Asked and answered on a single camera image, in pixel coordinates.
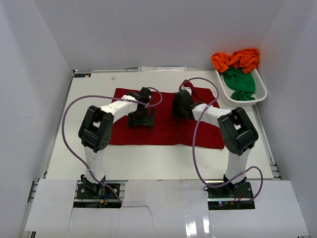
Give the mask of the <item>red t shirt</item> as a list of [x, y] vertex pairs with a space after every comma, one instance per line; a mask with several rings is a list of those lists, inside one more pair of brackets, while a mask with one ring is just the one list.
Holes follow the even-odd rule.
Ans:
[[[128, 126], [128, 117], [124, 116], [114, 123], [110, 139], [111, 145], [187, 145], [193, 141], [196, 121], [175, 119], [172, 117], [173, 93], [162, 92], [162, 102], [155, 107], [155, 124], [152, 130], [147, 126]], [[195, 145], [223, 149], [224, 142], [218, 127], [200, 122]]]

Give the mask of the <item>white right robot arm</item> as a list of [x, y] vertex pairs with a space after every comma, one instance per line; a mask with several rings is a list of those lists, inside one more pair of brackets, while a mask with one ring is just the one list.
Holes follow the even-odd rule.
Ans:
[[[212, 103], [194, 102], [187, 90], [174, 94], [173, 113], [179, 118], [196, 121], [193, 140], [192, 156], [196, 173], [201, 182], [208, 188], [224, 187], [224, 193], [231, 198], [241, 193], [246, 182], [245, 173], [248, 156], [258, 140], [259, 135], [245, 110], [241, 107], [233, 110], [214, 107]], [[212, 185], [201, 176], [195, 154], [198, 127], [201, 122], [216, 126], [221, 132], [224, 146], [228, 150], [228, 163], [223, 183]]]

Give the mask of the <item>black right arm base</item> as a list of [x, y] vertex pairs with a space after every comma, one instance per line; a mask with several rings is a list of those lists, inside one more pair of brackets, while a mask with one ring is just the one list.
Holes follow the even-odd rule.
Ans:
[[209, 188], [204, 186], [204, 191], [208, 195], [208, 208], [210, 211], [224, 211], [224, 210], [254, 210], [254, 201], [247, 202], [253, 198], [253, 191], [250, 182], [246, 182], [238, 191], [233, 194], [225, 189]]

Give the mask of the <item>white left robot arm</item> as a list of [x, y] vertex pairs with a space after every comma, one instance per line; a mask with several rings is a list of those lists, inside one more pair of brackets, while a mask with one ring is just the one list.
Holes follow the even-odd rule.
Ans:
[[99, 181], [105, 181], [104, 160], [102, 150], [105, 149], [111, 139], [113, 124], [124, 116], [128, 116], [128, 126], [135, 129], [136, 126], [154, 127], [155, 110], [149, 109], [146, 104], [151, 101], [152, 93], [142, 95], [129, 92], [122, 100], [112, 102], [106, 106], [90, 106], [87, 109], [82, 125], [79, 129], [79, 138], [84, 146], [86, 163], [89, 169], [81, 175], [81, 181], [88, 186], [87, 191], [94, 198], [104, 194], [105, 186]]

